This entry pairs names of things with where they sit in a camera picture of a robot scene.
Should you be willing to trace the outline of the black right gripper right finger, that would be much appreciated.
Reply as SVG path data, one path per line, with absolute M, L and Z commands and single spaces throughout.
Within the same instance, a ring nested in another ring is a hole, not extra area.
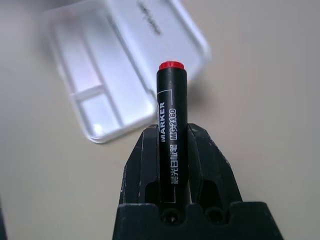
M 242 202 L 232 168 L 208 132 L 190 123 L 187 133 L 192 202 L 203 208 L 227 208 Z

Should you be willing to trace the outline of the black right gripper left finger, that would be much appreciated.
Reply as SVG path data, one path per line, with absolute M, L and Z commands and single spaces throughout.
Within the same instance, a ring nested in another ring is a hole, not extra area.
M 156 125 L 139 136 L 125 166 L 118 205 L 160 203 Z

